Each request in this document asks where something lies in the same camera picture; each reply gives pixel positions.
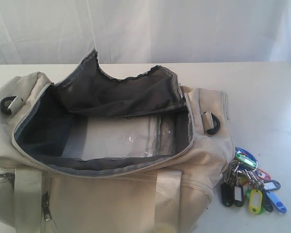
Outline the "beige duffel bag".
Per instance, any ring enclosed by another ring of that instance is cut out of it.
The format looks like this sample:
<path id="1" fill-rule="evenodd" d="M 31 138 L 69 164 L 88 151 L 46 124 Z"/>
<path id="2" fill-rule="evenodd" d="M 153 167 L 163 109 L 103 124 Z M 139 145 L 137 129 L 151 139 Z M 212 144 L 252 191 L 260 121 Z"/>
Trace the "beige duffel bag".
<path id="1" fill-rule="evenodd" d="M 190 233 L 233 159 L 228 96 L 97 51 L 65 79 L 0 89 L 0 222 L 18 233 Z"/>

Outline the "bunch of coloured key tags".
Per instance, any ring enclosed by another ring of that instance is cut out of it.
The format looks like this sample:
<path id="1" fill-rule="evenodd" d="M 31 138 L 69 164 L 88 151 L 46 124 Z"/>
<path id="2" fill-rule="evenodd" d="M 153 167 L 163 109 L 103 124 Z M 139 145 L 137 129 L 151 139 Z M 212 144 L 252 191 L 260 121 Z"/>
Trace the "bunch of coloured key tags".
<path id="1" fill-rule="evenodd" d="M 221 203 L 225 207 L 243 207 L 248 201 L 250 213 L 260 215 L 274 209 L 282 214 L 287 207 L 275 194 L 281 184 L 259 168 L 258 160 L 249 151 L 236 147 L 220 185 Z"/>

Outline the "clear plastic bag liner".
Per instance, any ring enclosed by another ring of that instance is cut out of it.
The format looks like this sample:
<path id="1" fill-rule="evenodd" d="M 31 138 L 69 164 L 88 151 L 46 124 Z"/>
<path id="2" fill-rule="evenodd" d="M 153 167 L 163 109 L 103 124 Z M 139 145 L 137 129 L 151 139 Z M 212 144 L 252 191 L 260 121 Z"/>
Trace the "clear plastic bag liner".
<path id="1" fill-rule="evenodd" d="M 72 126 L 64 158 L 148 158 L 175 153 L 174 116 L 79 118 Z"/>

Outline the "white backdrop curtain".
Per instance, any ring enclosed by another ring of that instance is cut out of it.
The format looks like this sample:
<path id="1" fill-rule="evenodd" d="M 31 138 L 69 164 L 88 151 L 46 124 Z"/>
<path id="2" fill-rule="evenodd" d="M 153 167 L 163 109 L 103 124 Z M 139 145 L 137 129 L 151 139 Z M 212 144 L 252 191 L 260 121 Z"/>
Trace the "white backdrop curtain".
<path id="1" fill-rule="evenodd" d="M 289 61 L 291 0 L 0 0 L 0 64 Z"/>

